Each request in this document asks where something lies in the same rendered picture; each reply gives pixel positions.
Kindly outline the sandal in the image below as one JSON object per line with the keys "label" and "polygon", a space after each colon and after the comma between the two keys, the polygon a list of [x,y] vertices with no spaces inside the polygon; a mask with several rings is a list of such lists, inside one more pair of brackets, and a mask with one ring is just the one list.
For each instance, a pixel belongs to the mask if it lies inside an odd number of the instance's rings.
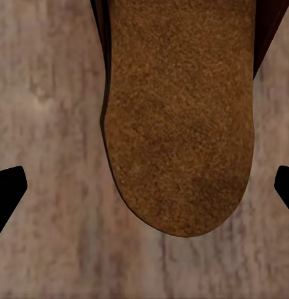
{"label": "sandal", "polygon": [[289,0],[90,2],[106,70],[100,127],[121,198],[160,232],[211,232],[247,188],[253,80]]}

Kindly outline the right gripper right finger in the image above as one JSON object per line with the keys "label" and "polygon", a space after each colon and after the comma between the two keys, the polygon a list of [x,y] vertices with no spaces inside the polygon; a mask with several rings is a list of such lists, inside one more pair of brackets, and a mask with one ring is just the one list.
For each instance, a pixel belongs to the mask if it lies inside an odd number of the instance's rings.
{"label": "right gripper right finger", "polygon": [[279,166],[275,177],[274,188],[289,208],[289,167]]}

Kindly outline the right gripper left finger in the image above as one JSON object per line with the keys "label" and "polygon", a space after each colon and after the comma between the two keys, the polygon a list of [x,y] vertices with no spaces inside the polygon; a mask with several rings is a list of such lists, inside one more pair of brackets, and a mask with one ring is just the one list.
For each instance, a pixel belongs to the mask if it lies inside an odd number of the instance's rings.
{"label": "right gripper left finger", "polygon": [[0,171],[0,233],[27,190],[22,166]]}

